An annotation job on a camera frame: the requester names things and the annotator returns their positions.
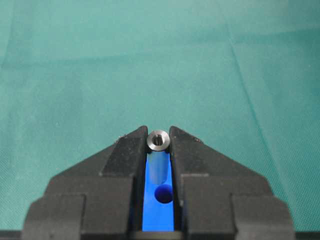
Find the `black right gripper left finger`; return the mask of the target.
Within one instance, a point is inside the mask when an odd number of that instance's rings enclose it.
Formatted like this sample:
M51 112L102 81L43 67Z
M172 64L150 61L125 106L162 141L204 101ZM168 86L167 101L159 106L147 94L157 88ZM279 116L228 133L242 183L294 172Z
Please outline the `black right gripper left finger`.
M24 240L125 240L142 229L146 138L141 126L52 177L27 212Z

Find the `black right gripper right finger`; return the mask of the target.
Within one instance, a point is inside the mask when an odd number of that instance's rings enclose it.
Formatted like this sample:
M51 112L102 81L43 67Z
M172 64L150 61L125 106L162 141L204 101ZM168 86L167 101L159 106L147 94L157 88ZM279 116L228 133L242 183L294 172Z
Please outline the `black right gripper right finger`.
M172 126L174 226L186 240L293 240L287 204L267 179Z

